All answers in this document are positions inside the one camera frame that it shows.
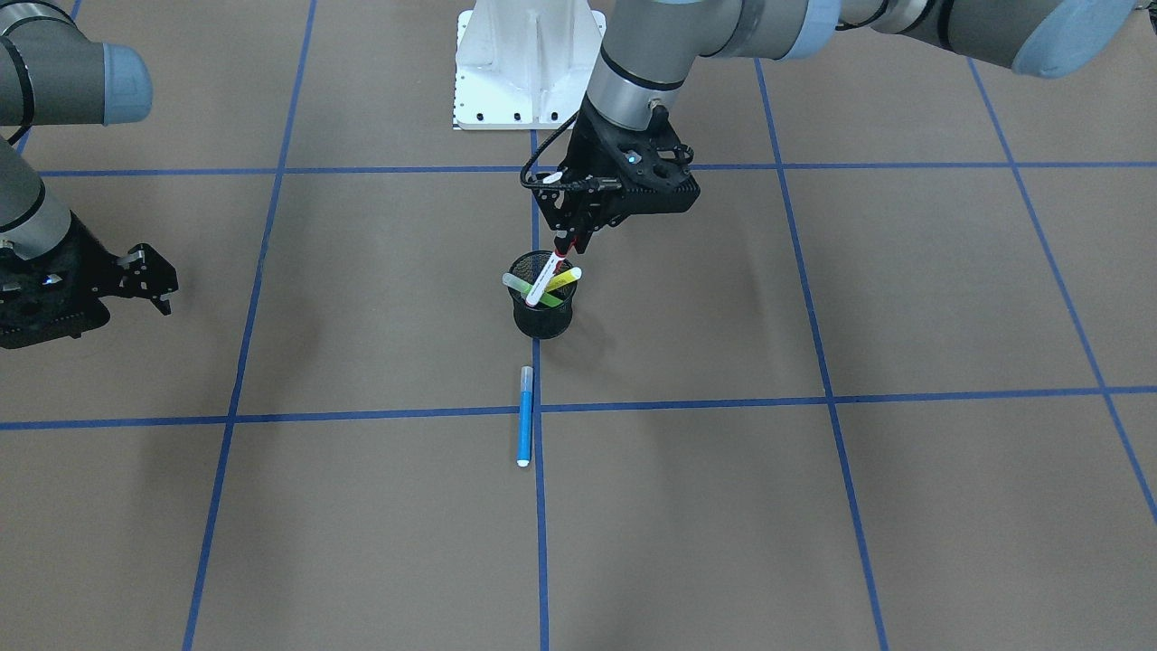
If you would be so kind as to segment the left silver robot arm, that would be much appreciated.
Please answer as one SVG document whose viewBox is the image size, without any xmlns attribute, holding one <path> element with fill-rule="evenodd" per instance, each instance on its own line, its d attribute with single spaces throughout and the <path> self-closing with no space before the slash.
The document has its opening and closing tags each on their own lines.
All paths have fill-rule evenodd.
<svg viewBox="0 0 1157 651">
<path fill-rule="evenodd" d="M 699 59 L 799 61 L 869 28 L 992 62 L 1066 77 L 1092 61 L 1132 1 L 620 1 L 607 20 L 573 135 L 554 173 L 523 170 L 557 256 L 638 214 L 681 213 L 700 188 L 670 114 Z"/>
</svg>

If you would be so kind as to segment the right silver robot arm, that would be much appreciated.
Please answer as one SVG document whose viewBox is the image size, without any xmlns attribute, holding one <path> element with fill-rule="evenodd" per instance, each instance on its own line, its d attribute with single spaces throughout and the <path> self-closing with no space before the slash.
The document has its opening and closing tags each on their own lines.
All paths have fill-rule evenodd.
<svg viewBox="0 0 1157 651">
<path fill-rule="evenodd" d="M 62 5 L 5 1 L 1 73 L 3 349 L 103 328 L 108 297 L 147 299 L 170 315 L 179 286 L 174 264 L 147 243 L 124 254 L 105 247 L 20 148 L 36 131 L 141 123 L 154 104 L 142 57 L 119 42 L 94 40 Z"/>
</svg>

